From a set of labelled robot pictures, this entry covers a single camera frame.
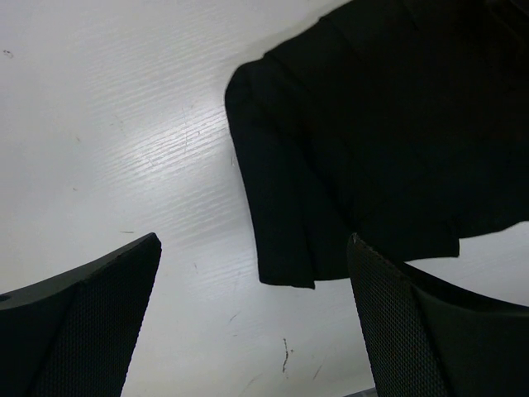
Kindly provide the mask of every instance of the white tabletop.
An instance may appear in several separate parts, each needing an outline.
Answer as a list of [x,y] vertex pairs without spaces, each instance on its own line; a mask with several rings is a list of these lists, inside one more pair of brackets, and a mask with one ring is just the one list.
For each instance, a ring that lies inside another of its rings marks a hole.
[[[237,65],[341,2],[0,4],[0,292],[156,232],[164,253],[123,396],[343,397],[373,385],[349,280],[259,284],[223,107]],[[527,234],[418,265],[529,304]]]

